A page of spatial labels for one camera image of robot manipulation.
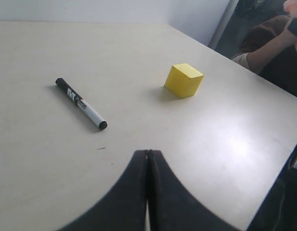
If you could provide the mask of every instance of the wooden block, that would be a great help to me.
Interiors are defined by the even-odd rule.
[[[178,98],[194,95],[204,75],[188,64],[173,65],[164,86]]]

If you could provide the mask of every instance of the white wall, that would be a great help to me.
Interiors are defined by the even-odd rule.
[[[229,0],[0,0],[0,20],[169,23],[208,45]]]

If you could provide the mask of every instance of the person's hand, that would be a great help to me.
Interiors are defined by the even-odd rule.
[[[293,21],[293,18],[291,18],[288,23],[286,24],[283,32],[279,35],[280,37],[280,42],[285,46],[285,47],[290,47],[294,44],[297,44],[297,37],[293,35],[287,28]]]

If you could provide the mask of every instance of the black marker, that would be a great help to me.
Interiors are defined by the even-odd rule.
[[[63,90],[72,101],[96,124],[100,130],[107,127],[107,122],[86,102],[80,95],[72,89],[63,78],[56,80],[58,87]]]

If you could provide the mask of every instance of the white table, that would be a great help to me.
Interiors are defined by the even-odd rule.
[[[183,100],[162,87],[179,63],[205,74]],[[244,230],[296,142],[297,98],[170,26],[0,22],[0,231],[69,223],[137,149],[162,150],[203,205]]]

